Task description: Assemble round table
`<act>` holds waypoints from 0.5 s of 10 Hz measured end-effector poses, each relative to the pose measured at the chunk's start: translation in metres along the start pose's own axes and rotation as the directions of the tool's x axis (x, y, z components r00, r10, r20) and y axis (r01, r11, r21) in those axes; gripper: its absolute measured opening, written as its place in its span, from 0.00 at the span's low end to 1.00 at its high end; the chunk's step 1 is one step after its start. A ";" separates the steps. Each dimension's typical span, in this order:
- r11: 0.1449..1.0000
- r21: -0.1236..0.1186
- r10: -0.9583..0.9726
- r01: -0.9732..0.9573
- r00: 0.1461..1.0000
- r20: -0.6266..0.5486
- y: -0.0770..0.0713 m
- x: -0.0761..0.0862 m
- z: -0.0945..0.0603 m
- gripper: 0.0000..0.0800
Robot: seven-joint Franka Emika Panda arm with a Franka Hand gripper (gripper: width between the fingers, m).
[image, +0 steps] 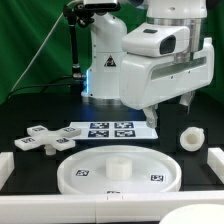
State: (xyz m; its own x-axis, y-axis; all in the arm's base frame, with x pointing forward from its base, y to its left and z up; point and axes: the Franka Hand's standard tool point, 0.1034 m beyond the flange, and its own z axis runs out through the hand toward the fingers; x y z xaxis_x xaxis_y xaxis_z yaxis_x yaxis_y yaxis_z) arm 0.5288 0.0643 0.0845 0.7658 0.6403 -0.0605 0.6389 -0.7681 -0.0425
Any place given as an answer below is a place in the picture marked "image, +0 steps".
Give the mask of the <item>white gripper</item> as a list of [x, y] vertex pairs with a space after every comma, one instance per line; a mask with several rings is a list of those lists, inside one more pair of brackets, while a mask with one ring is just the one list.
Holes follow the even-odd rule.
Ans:
[[174, 56], [150, 58], [127, 54], [121, 65], [119, 95], [122, 103], [141, 110], [148, 127], [157, 127], [154, 106], [176, 96], [188, 114], [195, 96], [194, 90], [211, 83], [214, 74], [214, 48], [211, 38], [205, 38], [203, 49], [188, 63], [174, 64]]

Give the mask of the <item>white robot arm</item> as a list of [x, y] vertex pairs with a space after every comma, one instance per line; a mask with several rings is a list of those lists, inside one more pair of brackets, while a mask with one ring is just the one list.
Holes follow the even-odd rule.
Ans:
[[142, 110], [154, 128], [159, 103], [178, 97], [189, 107], [211, 83], [206, 0], [84, 0], [84, 8], [94, 14], [87, 101]]

